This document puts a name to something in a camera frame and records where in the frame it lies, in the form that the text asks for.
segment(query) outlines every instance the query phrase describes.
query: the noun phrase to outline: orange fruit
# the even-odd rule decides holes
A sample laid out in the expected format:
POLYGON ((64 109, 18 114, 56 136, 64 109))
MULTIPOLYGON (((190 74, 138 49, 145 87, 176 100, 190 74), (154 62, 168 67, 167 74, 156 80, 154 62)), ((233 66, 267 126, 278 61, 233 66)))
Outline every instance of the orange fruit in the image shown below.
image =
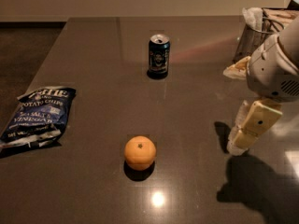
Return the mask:
POLYGON ((145 136, 136 136, 128 141, 124 148, 124 158, 134 170, 149 168, 156 157, 155 145, 145 136))

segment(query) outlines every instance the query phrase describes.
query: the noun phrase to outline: soda can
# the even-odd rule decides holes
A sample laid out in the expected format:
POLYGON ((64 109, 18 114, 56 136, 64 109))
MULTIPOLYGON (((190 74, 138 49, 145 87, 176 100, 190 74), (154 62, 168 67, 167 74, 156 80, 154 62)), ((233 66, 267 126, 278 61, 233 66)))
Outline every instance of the soda can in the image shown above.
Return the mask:
POLYGON ((149 41, 150 78, 161 79, 168 75, 170 42, 167 35, 153 35, 149 41))

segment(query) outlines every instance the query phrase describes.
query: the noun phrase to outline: can lid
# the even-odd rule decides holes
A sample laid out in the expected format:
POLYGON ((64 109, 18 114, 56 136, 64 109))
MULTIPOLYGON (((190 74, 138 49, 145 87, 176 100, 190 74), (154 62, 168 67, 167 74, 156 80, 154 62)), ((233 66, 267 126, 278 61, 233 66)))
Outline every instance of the can lid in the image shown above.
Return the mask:
POLYGON ((157 34, 157 35, 153 35, 150 38, 150 41, 155 43, 155 44, 165 44, 169 41, 169 37, 167 35, 163 35, 163 34, 157 34))

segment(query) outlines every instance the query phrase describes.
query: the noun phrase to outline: blue snack bag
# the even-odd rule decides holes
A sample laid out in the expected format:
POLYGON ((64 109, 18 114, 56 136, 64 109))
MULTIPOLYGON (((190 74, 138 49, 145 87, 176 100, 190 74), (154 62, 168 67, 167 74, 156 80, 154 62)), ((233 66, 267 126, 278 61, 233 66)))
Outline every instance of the blue snack bag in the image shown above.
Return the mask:
POLYGON ((43 87, 20 97, 20 107, 0 137, 0 148, 43 147, 65 131, 76 90, 43 87))

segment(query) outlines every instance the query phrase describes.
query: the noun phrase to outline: can label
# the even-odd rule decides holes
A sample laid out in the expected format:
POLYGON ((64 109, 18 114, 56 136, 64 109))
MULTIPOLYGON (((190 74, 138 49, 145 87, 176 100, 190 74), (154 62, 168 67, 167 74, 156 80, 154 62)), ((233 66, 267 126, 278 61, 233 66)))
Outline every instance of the can label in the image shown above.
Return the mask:
POLYGON ((166 35, 154 35, 149 42, 149 71, 165 74, 169 65, 169 38, 166 35))

